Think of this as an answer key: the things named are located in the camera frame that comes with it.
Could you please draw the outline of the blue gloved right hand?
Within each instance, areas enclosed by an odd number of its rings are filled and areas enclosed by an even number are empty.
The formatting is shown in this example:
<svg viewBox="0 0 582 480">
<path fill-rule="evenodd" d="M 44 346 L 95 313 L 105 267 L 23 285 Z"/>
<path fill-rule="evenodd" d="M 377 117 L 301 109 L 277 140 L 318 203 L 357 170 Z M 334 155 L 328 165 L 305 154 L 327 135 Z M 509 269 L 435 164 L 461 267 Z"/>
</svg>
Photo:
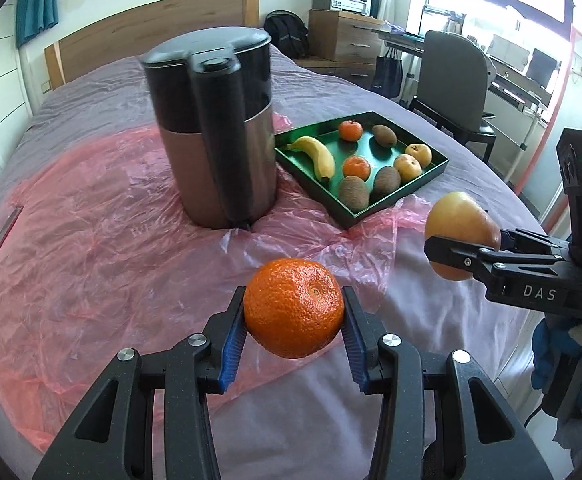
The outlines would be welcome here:
<svg viewBox="0 0 582 480">
<path fill-rule="evenodd" d="M 564 422 L 582 417 L 582 320 L 546 315 L 532 336 L 532 388 L 542 410 Z"/>
</svg>

